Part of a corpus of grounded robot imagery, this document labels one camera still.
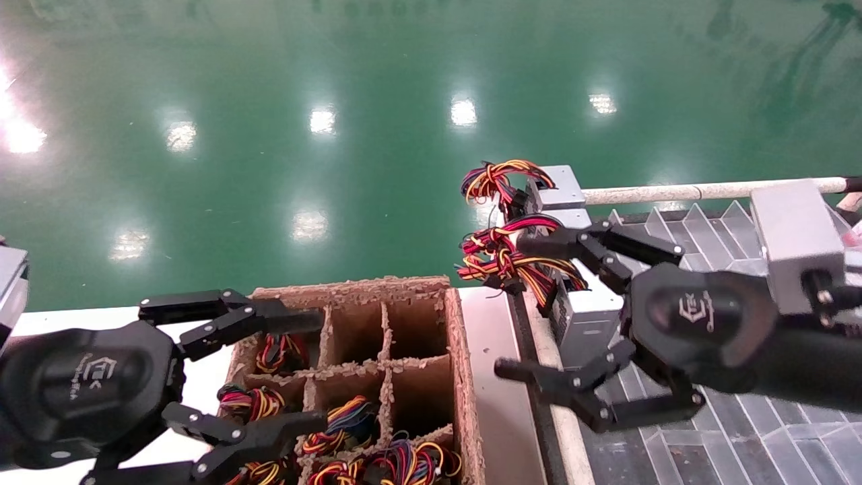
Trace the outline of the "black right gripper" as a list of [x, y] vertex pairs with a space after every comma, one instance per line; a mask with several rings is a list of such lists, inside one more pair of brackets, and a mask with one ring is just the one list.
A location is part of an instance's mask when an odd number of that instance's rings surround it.
[[[757, 386], [758, 356], [781, 317], [766, 278], [685, 270], [674, 266], [686, 254], [683, 247], [609, 221], [521, 236], [515, 245], [530, 257], [578, 260], [615, 294], [627, 292], [627, 338], [575, 370], [500, 357], [497, 377], [534, 386], [544, 402], [572, 410], [595, 433], [690, 420], [706, 403], [693, 385], [723, 393], [751, 393]], [[620, 255], [655, 267], [634, 277]], [[631, 364], [671, 393], [600, 399], [595, 390]]]

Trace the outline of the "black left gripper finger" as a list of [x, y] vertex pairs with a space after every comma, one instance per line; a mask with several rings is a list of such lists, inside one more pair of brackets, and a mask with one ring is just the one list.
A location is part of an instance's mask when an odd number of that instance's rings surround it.
[[259, 332], [319, 331], [325, 313], [317, 308], [290, 308], [281, 300], [253, 300], [228, 288], [145, 298], [139, 302], [138, 317], [154, 326], [201, 322], [179, 341], [185, 358], [199, 361]]

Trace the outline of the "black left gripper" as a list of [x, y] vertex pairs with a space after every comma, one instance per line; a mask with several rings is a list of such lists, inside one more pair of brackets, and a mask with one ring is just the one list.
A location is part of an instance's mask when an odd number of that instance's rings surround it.
[[[2, 470], [98, 458], [83, 484], [226, 484], [252, 461], [278, 461], [292, 439], [323, 432], [325, 412], [239, 426], [179, 404], [184, 356], [150, 323], [13, 338], [2, 353]], [[167, 427], [210, 445], [197, 461], [119, 467]]]

